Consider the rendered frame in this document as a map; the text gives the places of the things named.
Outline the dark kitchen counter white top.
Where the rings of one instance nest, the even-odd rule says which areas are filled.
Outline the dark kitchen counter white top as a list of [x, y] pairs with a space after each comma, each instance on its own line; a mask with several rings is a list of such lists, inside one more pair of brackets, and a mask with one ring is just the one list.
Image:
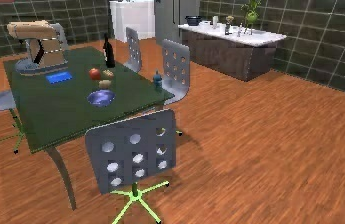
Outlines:
[[233, 78], [250, 81], [267, 73], [272, 66], [277, 45], [286, 35], [252, 29], [237, 37], [232, 26], [225, 35], [225, 25], [179, 25], [182, 44], [190, 48], [193, 62]]

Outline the green dining table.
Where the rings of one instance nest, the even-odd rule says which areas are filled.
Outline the green dining table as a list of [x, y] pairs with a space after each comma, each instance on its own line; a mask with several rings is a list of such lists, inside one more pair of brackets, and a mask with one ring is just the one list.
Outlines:
[[94, 47], [83, 47], [67, 51], [65, 58], [72, 78], [56, 84], [49, 83], [43, 75], [19, 74], [14, 60], [6, 61], [4, 69], [30, 152], [48, 153], [63, 179], [70, 206], [75, 208], [72, 183], [57, 147], [81, 137], [96, 125], [161, 106], [173, 94], [157, 90], [151, 81], [118, 63], [113, 69], [111, 86], [115, 99], [111, 105], [98, 108], [87, 102], [88, 95], [98, 89], [89, 70], [106, 68], [103, 53]]

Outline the teal spray bottle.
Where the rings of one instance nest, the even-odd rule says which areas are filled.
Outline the teal spray bottle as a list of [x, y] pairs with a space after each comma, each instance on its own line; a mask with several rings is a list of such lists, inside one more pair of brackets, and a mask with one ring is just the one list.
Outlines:
[[162, 76], [159, 74], [158, 71], [155, 71], [155, 74], [153, 76], [153, 84], [157, 91], [162, 90]]

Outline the blue round bowl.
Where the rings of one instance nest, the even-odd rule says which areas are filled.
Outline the blue round bowl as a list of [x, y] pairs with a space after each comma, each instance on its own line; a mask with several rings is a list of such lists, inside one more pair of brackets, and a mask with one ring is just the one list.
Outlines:
[[106, 107], [115, 99], [115, 93], [110, 90], [98, 90], [89, 94], [87, 101], [96, 107]]

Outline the black wine bottle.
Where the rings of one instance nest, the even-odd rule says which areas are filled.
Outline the black wine bottle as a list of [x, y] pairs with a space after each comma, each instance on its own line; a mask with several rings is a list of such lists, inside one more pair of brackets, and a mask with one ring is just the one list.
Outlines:
[[115, 67], [115, 59], [114, 59], [114, 52], [113, 52], [113, 47], [109, 42], [108, 34], [104, 34], [104, 55], [105, 55], [105, 62], [106, 66], [108, 68], [114, 68]]

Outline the dark blue bowl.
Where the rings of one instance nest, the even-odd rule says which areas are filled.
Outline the dark blue bowl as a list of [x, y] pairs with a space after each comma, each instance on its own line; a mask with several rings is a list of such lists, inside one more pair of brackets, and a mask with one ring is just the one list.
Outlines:
[[198, 26], [202, 21], [200, 16], [186, 16], [185, 19], [189, 26]]

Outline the grey fridge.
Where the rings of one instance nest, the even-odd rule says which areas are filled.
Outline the grey fridge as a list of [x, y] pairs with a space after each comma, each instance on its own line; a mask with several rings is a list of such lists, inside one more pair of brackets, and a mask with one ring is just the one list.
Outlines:
[[200, 0], [154, 0], [155, 37], [158, 45], [164, 39], [181, 42], [179, 25], [186, 16], [199, 15]]

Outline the small dark vase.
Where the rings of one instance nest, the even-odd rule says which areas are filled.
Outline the small dark vase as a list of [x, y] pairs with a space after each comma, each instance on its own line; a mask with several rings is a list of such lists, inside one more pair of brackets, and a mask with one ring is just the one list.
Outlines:
[[226, 17], [225, 35], [231, 34], [230, 29], [231, 29], [231, 25], [232, 25], [233, 20], [234, 20], [234, 17], [231, 15]]

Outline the blue rectangular sponge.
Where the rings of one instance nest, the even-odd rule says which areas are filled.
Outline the blue rectangular sponge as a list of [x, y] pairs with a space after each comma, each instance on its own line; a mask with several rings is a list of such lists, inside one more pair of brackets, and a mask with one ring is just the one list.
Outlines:
[[72, 79], [72, 75], [68, 71], [57, 72], [46, 76], [50, 84], [60, 83]]

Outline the green house plant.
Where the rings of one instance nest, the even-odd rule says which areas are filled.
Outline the green house plant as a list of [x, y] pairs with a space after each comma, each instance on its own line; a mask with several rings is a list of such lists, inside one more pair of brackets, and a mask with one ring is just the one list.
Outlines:
[[259, 16], [257, 8], [260, 4], [261, 0], [249, 0], [241, 6], [241, 10], [244, 12], [245, 32], [252, 30], [253, 24], [257, 21]]

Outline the tan stand mixer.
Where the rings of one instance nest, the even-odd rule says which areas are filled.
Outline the tan stand mixer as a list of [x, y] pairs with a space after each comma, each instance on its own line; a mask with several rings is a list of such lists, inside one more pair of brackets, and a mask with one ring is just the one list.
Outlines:
[[21, 75], [42, 75], [67, 68], [64, 52], [69, 47], [59, 23], [51, 24], [46, 20], [9, 22], [7, 30], [11, 37], [26, 44], [27, 57], [15, 64]]

